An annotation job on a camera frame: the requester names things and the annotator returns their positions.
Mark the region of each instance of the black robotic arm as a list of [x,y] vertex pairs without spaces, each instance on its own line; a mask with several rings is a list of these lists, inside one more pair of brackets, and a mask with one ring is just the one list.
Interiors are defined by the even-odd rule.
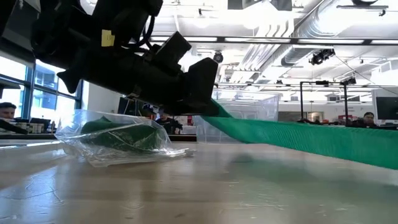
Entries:
[[33,52],[37,59],[66,69],[57,75],[70,93],[83,79],[168,114],[216,115],[211,92],[218,64],[205,58],[182,72],[178,61],[191,45],[179,32],[162,46],[149,43],[162,3],[98,0],[90,16],[76,0],[41,0],[32,28]]

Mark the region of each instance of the security camera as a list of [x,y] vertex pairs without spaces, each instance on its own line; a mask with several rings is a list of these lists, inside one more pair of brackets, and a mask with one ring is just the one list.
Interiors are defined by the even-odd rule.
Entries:
[[217,51],[214,54],[213,60],[215,60],[217,63],[222,63],[224,60],[224,56],[220,51]]

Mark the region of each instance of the yellow label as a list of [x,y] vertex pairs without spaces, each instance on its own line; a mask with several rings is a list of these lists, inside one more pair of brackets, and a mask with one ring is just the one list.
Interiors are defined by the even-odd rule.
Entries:
[[101,46],[111,47],[114,45],[114,35],[110,30],[102,30]]

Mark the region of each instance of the black pole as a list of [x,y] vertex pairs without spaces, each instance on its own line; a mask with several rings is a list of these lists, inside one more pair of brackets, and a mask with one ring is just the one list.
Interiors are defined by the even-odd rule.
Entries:
[[303,83],[304,83],[304,82],[300,82],[300,105],[301,105],[301,120],[304,120]]
[[346,109],[346,126],[349,125],[348,124],[348,99],[347,99],[347,85],[344,84],[344,107]]

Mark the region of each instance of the computer monitor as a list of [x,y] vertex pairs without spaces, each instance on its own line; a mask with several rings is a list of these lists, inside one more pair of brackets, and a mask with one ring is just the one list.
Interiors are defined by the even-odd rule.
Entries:
[[137,116],[136,102],[134,100],[129,100],[129,99],[120,97],[118,114]]
[[376,97],[377,118],[398,120],[398,97]]

